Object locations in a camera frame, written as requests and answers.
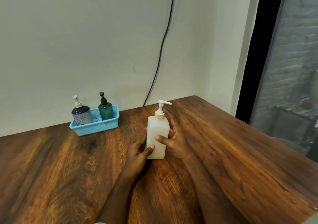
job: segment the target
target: brick wall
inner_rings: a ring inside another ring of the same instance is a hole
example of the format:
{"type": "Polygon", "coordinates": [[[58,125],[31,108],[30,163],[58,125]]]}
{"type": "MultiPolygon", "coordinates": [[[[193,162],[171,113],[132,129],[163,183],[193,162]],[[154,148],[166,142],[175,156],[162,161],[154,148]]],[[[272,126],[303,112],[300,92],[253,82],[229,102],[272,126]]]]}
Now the brick wall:
{"type": "Polygon", "coordinates": [[[316,69],[318,0],[285,0],[252,126],[270,134],[273,107],[307,95],[316,69]]]}

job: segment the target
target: wooden tabletop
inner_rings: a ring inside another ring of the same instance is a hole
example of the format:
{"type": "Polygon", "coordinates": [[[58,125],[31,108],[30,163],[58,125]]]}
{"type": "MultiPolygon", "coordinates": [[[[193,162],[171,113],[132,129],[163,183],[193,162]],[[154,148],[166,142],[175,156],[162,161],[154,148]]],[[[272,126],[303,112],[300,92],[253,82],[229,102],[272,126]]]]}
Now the wooden tabletop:
{"type": "MultiPolygon", "coordinates": [[[[318,164],[197,96],[172,103],[190,145],[250,223],[302,223],[317,211],[318,164]]],[[[69,123],[1,137],[0,223],[93,223],[156,108],[121,111],[118,128],[82,137],[69,123]]],[[[191,178],[167,149],[137,182],[129,223],[202,222],[191,178]]]]}

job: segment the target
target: blue basket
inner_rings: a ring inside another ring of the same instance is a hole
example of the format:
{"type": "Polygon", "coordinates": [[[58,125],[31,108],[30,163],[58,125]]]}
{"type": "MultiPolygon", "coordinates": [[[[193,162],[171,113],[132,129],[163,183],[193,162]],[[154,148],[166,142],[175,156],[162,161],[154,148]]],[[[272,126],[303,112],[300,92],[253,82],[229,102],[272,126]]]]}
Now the blue basket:
{"type": "Polygon", "coordinates": [[[105,130],[111,130],[118,127],[119,109],[118,106],[113,105],[115,118],[102,120],[98,109],[91,109],[92,123],[77,125],[75,119],[72,120],[70,128],[73,129],[78,136],[93,134],[105,130]]]}

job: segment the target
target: forearm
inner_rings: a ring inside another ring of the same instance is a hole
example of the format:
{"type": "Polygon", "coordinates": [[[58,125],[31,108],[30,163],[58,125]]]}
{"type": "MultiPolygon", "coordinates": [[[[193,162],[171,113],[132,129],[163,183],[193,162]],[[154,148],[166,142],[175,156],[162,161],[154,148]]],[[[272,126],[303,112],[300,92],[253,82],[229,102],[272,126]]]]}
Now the forearm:
{"type": "Polygon", "coordinates": [[[206,223],[236,223],[234,206],[205,166],[192,152],[184,159],[192,177],[194,188],[206,223]]]}
{"type": "Polygon", "coordinates": [[[127,223],[129,194],[133,182],[119,175],[113,189],[96,219],[96,222],[107,224],[127,223]]]}

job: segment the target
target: white pump nozzle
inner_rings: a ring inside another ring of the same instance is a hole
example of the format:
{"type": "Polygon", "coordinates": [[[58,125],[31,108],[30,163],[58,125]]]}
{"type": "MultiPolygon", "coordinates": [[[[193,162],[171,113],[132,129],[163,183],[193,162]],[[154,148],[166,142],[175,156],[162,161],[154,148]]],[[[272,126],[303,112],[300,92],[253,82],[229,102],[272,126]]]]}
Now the white pump nozzle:
{"type": "Polygon", "coordinates": [[[159,100],[158,102],[159,102],[159,109],[155,112],[155,117],[158,120],[162,120],[164,118],[164,112],[162,111],[162,107],[164,106],[164,104],[172,105],[172,103],[163,101],[163,100],[159,100]]]}
{"type": "Polygon", "coordinates": [[[74,95],[73,99],[75,99],[75,107],[80,108],[83,104],[78,100],[77,95],[74,95]]]}

